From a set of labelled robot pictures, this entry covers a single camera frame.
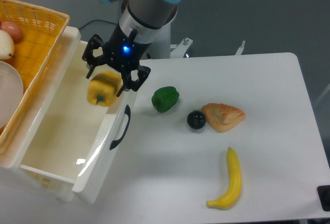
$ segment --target white drawer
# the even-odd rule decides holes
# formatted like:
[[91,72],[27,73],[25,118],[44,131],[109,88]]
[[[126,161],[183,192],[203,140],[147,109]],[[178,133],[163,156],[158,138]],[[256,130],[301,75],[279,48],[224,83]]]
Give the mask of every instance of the white drawer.
[[[39,127],[27,132],[28,137],[20,137],[18,132],[12,138],[17,150],[9,146],[0,163],[2,159],[2,167],[56,198],[71,201],[77,195],[93,203],[117,151],[110,146],[118,145],[127,131],[136,92],[124,91],[109,108],[89,104],[86,96],[90,80],[81,59],[86,44],[80,41],[69,59],[49,107],[39,117]],[[97,67],[92,77],[105,70],[112,68]]]

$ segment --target white plate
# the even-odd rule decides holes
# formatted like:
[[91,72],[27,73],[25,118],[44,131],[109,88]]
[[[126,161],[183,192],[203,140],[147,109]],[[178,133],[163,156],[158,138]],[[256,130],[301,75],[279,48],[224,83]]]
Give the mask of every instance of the white plate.
[[18,71],[0,61],[0,128],[14,114],[23,97],[23,82]]

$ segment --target wicker basket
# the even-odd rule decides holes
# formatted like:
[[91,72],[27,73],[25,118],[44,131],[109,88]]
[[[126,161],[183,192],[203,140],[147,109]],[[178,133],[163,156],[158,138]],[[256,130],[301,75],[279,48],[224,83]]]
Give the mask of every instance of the wicker basket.
[[46,71],[47,61],[69,22],[69,16],[21,1],[0,0],[0,21],[14,21],[24,33],[23,41],[15,44],[14,58],[4,60],[21,75],[24,95],[13,116],[0,130],[1,147],[42,83],[41,76]]

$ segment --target toy food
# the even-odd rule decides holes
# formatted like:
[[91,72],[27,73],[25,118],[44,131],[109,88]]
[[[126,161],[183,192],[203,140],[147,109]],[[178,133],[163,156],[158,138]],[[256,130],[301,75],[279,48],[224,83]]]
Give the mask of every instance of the toy food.
[[13,57],[15,51],[14,41],[11,36],[0,30],[0,60],[10,59]]
[[24,38],[24,34],[22,29],[20,28],[20,26],[12,21],[4,21],[1,25],[0,25],[0,29],[7,32],[12,40],[14,41],[14,43],[19,43],[23,40]]
[[194,110],[189,113],[187,117],[187,123],[192,129],[199,130],[205,126],[205,116],[201,111]]
[[167,112],[179,99],[179,92],[173,86],[165,86],[155,91],[151,98],[156,110],[160,113]]
[[105,71],[97,74],[88,85],[87,100],[91,104],[110,106],[117,99],[116,94],[122,85],[119,74]]
[[210,103],[202,107],[210,126],[218,132],[226,132],[245,119],[245,113],[227,104]]
[[227,150],[227,166],[229,172],[229,187],[225,194],[214,201],[206,201],[211,208],[226,209],[231,207],[238,199],[242,189],[242,174],[238,156],[234,149]]

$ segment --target bread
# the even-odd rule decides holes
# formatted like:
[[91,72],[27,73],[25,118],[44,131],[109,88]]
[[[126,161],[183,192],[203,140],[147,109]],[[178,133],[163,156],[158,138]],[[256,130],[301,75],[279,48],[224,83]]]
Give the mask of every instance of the bread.
[[245,120],[245,113],[227,104],[210,103],[202,107],[207,123],[217,132],[231,130],[241,121]]

